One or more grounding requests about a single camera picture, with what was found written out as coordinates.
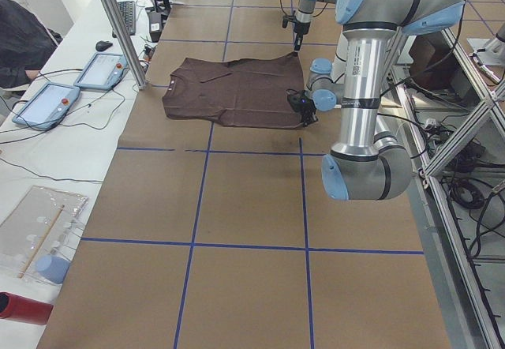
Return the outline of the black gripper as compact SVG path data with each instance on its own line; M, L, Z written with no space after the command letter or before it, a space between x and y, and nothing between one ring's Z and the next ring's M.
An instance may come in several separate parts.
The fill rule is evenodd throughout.
M293 15L284 15L282 17L282 27L286 28L291 23L295 34L294 50L299 51L305 35L309 33L310 14L295 13Z
M318 121L315 104L307 97L305 90L287 89L286 94L289 105L300 115L303 126L309 126Z

